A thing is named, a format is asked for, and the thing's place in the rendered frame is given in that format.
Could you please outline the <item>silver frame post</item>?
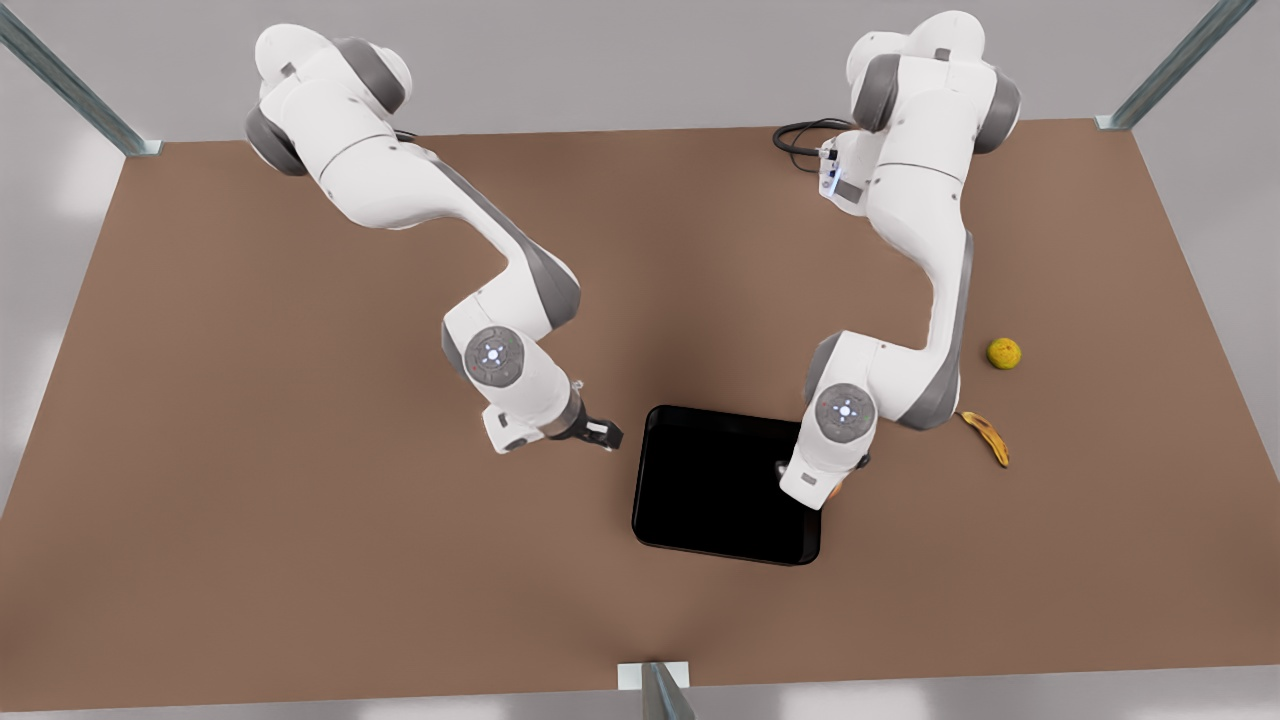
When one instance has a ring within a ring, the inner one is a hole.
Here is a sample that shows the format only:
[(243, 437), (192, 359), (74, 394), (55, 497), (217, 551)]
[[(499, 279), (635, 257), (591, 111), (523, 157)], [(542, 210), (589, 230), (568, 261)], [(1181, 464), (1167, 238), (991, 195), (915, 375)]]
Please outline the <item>silver frame post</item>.
[(639, 691), (643, 720), (698, 720), (685, 691), (687, 661), (618, 664), (617, 689)]
[(136, 132), (3, 0), (0, 44), (124, 156), (152, 158), (161, 152), (161, 141)]
[(1134, 129), (1258, 1), (1217, 0), (1115, 111), (1094, 117), (1094, 127), (1102, 132)]

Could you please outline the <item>yellow banana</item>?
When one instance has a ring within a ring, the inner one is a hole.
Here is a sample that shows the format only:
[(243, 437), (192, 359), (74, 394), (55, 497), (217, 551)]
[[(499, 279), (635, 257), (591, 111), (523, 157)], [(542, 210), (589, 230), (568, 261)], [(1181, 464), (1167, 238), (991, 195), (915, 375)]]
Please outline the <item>yellow banana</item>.
[(996, 461), (1001, 468), (1009, 468), (1010, 464), (1010, 451), (1004, 437), (998, 433), (995, 425), (978, 413), (972, 411), (957, 411), (957, 415), (974, 430), (979, 433), (983, 441), (991, 448)]

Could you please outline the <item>black rectangular tray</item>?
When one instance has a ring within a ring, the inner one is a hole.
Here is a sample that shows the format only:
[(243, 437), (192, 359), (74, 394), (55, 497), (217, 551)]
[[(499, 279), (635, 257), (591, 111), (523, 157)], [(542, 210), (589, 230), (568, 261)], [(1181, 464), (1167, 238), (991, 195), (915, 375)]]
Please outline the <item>black rectangular tray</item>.
[(820, 511), (780, 488), (797, 421), (659, 405), (646, 415), (631, 512), (650, 547), (803, 566), (820, 552)]

